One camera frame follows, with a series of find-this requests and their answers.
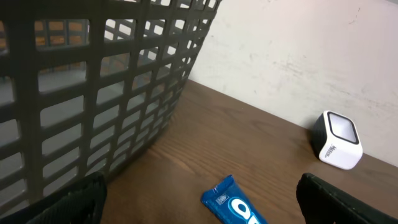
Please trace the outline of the grey plastic basket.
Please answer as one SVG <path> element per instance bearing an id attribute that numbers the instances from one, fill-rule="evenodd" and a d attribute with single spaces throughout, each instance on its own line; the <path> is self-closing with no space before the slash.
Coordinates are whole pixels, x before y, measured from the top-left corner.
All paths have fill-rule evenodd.
<path id="1" fill-rule="evenodd" d="M 164 130 L 219 1 L 1 2 L 1 216 Z"/>

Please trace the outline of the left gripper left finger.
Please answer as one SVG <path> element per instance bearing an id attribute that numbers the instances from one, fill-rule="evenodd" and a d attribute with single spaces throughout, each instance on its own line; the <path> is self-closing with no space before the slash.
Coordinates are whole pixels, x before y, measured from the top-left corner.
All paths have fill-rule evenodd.
<path id="1" fill-rule="evenodd" d="M 94 172 L 2 218 L 1 223 L 100 223 L 106 197 L 104 175 Z"/>

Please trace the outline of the blue Oreo pack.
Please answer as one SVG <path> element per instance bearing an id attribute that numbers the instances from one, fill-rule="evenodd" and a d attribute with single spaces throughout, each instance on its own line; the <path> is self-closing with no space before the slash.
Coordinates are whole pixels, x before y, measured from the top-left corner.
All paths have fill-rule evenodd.
<path id="1" fill-rule="evenodd" d="M 201 196 L 204 204 L 222 223 L 268 224 L 256 210 L 232 175 Z"/>

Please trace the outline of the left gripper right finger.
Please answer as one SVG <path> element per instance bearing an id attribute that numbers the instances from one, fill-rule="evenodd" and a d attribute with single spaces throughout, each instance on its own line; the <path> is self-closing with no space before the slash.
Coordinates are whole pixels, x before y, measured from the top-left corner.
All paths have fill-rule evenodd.
<path id="1" fill-rule="evenodd" d="M 296 198 L 306 224 L 397 224 L 396 218 L 311 173 L 302 175 Z"/>

